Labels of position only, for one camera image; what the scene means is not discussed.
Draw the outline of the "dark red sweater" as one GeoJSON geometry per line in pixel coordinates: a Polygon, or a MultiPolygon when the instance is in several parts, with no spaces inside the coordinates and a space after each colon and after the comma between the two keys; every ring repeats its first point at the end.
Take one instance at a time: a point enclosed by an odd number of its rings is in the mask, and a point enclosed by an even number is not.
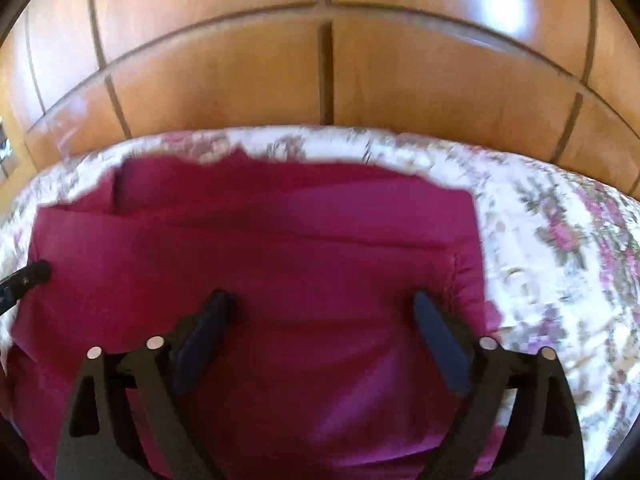
{"type": "Polygon", "coordinates": [[[222,472],[412,479],[458,407],[414,295],[495,321],[472,196],[377,166],[128,159],[41,208],[29,255],[52,275],[18,308],[8,379],[46,476],[86,352],[138,348],[221,288],[238,318],[179,404],[222,472]]]}

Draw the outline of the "floral bedspread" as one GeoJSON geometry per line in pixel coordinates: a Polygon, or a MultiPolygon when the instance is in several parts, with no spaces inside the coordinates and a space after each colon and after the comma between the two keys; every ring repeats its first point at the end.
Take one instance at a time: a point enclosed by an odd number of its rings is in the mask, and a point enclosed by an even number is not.
{"type": "Polygon", "coordinates": [[[608,478],[639,422],[639,204],[616,188],[526,156],[417,134],[303,126],[174,132],[119,143],[34,177],[1,216],[1,269],[27,259],[39,206],[88,192],[124,159],[171,154],[201,164],[242,150],[342,160],[417,174],[474,200],[487,291],[514,350],[559,352],[585,445],[586,475],[608,478]]]}

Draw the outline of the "wooden headboard panel wall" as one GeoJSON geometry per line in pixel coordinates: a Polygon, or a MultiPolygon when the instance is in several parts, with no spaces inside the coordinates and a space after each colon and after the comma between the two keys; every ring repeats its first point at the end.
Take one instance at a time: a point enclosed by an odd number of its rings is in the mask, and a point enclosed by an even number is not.
{"type": "Polygon", "coordinates": [[[639,33],[614,0],[14,0],[9,206],[63,159],[174,130],[326,125],[527,155],[639,192],[639,33]]]}

